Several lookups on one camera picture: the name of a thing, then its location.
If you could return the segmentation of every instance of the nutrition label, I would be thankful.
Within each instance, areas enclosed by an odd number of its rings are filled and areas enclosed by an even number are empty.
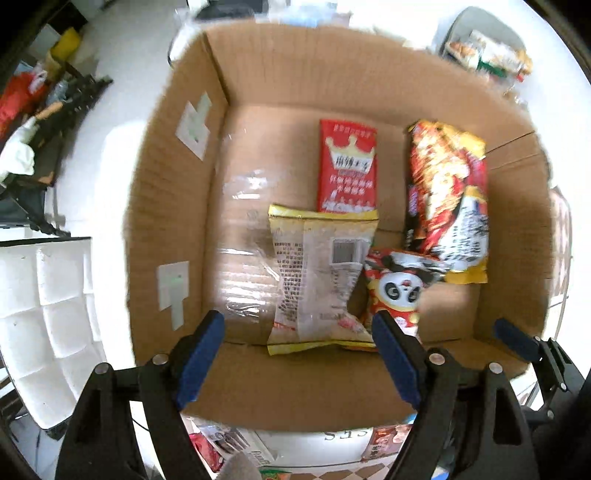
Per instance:
[[[304,267],[304,248],[301,243],[275,242],[275,255],[283,282],[284,296],[277,309],[281,311],[287,326],[297,321],[297,306],[301,297],[301,280]]]

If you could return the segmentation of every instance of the red snack package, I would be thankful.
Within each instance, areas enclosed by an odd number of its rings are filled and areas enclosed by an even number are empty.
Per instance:
[[[201,454],[212,472],[218,473],[223,465],[223,457],[207,441],[205,435],[203,433],[190,433],[189,438],[195,450]]]
[[[371,333],[375,313],[386,310],[406,335],[417,336],[418,299],[425,288],[441,279],[446,269],[432,257],[382,248],[365,258],[369,304],[365,328]]]
[[[426,120],[411,136],[407,248],[443,261],[448,283],[486,283],[484,140]]]
[[[354,122],[320,120],[319,212],[376,209],[376,129]]]

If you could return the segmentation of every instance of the sticker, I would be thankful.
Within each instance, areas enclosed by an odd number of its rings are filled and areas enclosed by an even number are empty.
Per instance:
[[[160,265],[158,278],[158,304],[160,311],[171,307],[173,330],[183,326],[183,299],[189,296],[189,262]]]
[[[203,161],[207,140],[209,139],[209,128],[205,126],[205,120],[211,105],[212,101],[209,99],[207,92],[201,95],[197,109],[190,102],[187,102],[177,127],[177,138],[201,161]]]

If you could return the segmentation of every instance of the white cloth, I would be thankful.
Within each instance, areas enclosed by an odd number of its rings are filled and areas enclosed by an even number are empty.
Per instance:
[[[33,175],[35,152],[27,145],[37,129],[37,119],[33,116],[19,127],[8,139],[0,153],[0,181],[4,181],[9,173],[17,175]]]

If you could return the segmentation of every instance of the snack package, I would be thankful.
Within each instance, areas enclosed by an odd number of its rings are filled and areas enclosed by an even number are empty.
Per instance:
[[[376,208],[376,130],[354,122],[320,120],[319,212]]]
[[[369,303],[364,325],[371,333],[376,313],[386,310],[406,335],[417,336],[418,300],[440,280],[445,267],[435,258],[391,248],[372,249],[365,258]]]
[[[375,427],[369,443],[361,456],[361,461],[369,462],[376,458],[398,453],[412,428],[412,423]]]
[[[499,77],[512,76],[523,81],[531,74],[532,61],[524,50],[514,50],[478,30],[467,38],[445,44],[446,51],[468,70],[486,70]]]
[[[322,345],[374,347],[347,301],[378,226],[378,212],[319,213],[269,207],[281,298],[271,355]]]
[[[410,131],[407,248],[442,260],[449,283],[486,283],[485,143],[426,120]]]

